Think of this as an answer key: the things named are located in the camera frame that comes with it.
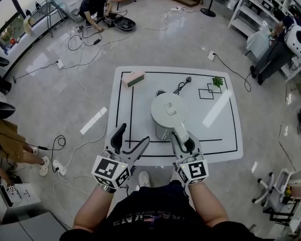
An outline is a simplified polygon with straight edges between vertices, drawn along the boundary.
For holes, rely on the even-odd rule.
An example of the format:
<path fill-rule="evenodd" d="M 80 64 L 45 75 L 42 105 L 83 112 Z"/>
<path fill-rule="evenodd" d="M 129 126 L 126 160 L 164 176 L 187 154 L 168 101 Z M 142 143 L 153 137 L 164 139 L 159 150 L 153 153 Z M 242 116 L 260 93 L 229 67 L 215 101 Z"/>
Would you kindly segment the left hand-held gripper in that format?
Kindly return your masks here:
<path fill-rule="evenodd" d="M 131 176 L 131 169 L 150 143 L 145 137 L 130 151 L 122 151 L 126 123 L 114 128 L 106 137 L 106 149 L 96 157 L 91 174 L 97 182 L 109 188 L 120 188 Z"/>

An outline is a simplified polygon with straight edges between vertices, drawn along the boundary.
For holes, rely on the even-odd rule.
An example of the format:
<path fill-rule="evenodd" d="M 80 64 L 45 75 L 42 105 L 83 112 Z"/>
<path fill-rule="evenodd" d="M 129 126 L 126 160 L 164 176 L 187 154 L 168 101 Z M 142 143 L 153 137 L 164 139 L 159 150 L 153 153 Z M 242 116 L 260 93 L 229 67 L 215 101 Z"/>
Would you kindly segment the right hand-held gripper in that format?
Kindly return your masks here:
<path fill-rule="evenodd" d="M 187 150 L 183 150 L 175 133 L 171 133 L 171 144 L 177 158 L 173 166 L 183 185 L 201 183 L 208 177 L 208 164 L 200 141 L 191 132 L 188 135 Z"/>

